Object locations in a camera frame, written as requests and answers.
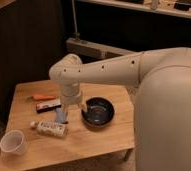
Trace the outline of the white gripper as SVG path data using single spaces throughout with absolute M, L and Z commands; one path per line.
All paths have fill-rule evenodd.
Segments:
M 67 121 L 69 105 L 78 104 L 78 107 L 87 112 L 87 105 L 82 101 L 82 92 L 79 85 L 63 85 L 61 88 L 60 100 L 62 103 L 63 120 Z

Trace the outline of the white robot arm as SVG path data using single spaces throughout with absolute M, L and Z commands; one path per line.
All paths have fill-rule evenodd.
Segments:
M 136 171 L 191 171 L 191 48 L 143 52 L 84 64 L 68 54 L 49 70 L 62 106 L 82 102 L 82 83 L 135 87 Z

